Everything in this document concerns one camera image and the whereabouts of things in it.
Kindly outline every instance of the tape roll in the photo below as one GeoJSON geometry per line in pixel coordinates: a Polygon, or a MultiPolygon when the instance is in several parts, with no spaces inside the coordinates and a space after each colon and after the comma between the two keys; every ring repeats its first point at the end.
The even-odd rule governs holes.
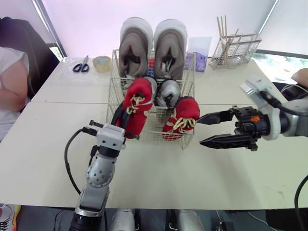
{"type": "Polygon", "coordinates": [[[111,70],[111,58],[108,56],[97,56],[93,59],[93,65],[98,73],[105,73],[111,70]]]}

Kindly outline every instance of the red slipper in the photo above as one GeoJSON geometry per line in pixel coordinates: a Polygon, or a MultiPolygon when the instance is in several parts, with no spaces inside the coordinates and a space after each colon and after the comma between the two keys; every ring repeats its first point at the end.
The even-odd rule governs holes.
{"type": "MultiPolygon", "coordinates": [[[[200,117],[200,109],[193,97],[181,97],[177,102],[172,115],[163,127],[163,132],[185,134],[192,130],[200,117]]],[[[174,141],[182,135],[163,134],[167,141],[174,141]]]]}

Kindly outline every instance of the shoe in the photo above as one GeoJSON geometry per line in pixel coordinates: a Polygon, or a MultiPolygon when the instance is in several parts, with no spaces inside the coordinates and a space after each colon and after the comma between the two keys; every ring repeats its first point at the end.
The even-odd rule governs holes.
{"type": "MultiPolygon", "coordinates": [[[[199,117],[200,109],[197,101],[193,97],[181,97],[164,125],[163,132],[185,134],[194,128],[199,117]]],[[[163,137],[167,141],[174,141],[182,135],[163,134],[163,137]]]]}
{"type": "Polygon", "coordinates": [[[142,18],[128,18],[122,25],[119,48],[120,77],[147,75],[153,48],[153,30],[142,18]]]}
{"type": "Polygon", "coordinates": [[[17,231],[16,219],[20,205],[3,205],[0,210],[0,231],[17,231]]]}
{"type": "Polygon", "coordinates": [[[128,87],[123,109],[128,114],[148,111],[153,105],[152,84],[146,78],[136,78],[128,87]]]}
{"type": "Polygon", "coordinates": [[[147,119],[147,111],[153,105],[156,94],[157,83],[152,77],[136,78],[128,87],[125,99],[123,101],[123,110],[130,115],[125,135],[128,139],[133,139],[132,135],[139,136],[142,132],[147,119]]]}
{"type": "Polygon", "coordinates": [[[179,97],[179,84],[173,79],[166,79],[159,87],[156,103],[161,107],[174,108],[179,97]]]}
{"type": "Polygon", "coordinates": [[[154,33],[156,78],[182,79],[186,44],[187,31],[182,22],[167,19],[158,24],[154,33]]]}

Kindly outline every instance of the scissors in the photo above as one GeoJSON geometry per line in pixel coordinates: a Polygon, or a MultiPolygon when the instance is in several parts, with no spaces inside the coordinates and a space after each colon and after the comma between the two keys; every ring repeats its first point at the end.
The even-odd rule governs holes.
{"type": "Polygon", "coordinates": [[[88,59],[89,59],[89,56],[87,55],[81,64],[77,64],[76,66],[74,66],[73,71],[74,72],[80,72],[80,71],[88,72],[89,70],[89,65],[87,64],[88,59]]]}

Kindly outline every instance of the shoelace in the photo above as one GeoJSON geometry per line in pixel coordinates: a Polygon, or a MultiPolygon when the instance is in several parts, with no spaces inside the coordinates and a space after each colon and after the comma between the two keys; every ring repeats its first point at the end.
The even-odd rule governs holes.
{"type": "Polygon", "coordinates": [[[165,74],[165,78],[166,79],[169,79],[171,78],[171,75],[169,74],[169,70],[170,70],[170,67],[171,67],[171,63],[172,63],[172,60],[167,60],[166,63],[162,63],[162,71],[163,72],[166,72],[165,74]]]}
{"type": "Polygon", "coordinates": [[[8,230],[10,218],[7,218],[5,221],[0,222],[0,231],[8,230]]]}
{"type": "Polygon", "coordinates": [[[126,109],[127,114],[130,115],[130,114],[132,114],[132,113],[136,113],[137,110],[139,109],[139,108],[136,107],[136,106],[140,105],[139,102],[144,101],[144,100],[145,100],[145,97],[136,96],[136,95],[134,94],[133,97],[130,99],[131,106],[128,106],[127,109],[126,109]]]}
{"type": "Polygon", "coordinates": [[[188,131],[183,130],[183,128],[185,128],[185,127],[188,127],[188,128],[193,127],[194,128],[196,126],[196,123],[197,123],[194,118],[183,118],[183,117],[181,117],[181,118],[177,119],[177,110],[176,109],[174,109],[170,118],[174,118],[176,120],[176,123],[173,124],[173,123],[167,121],[167,125],[172,126],[172,130],[170,130],[169,132],[174,132],[176,129],[179,128],[179,133],[184,134],[184,133],[187,133],[188,131]]]}
{"type": "Polygon", "coordinates": [[[172,132],[175,131],[176,129],[179,129],[179,133],[186,133],[187,131],[183,130],[183,128],[185,128],[185,127],[194,128],[194,126],[196,126],[196,120],[194,118],[183,118],[183,117],[181,117],[174,124],[174,126],[172,128],[172,132]]]}

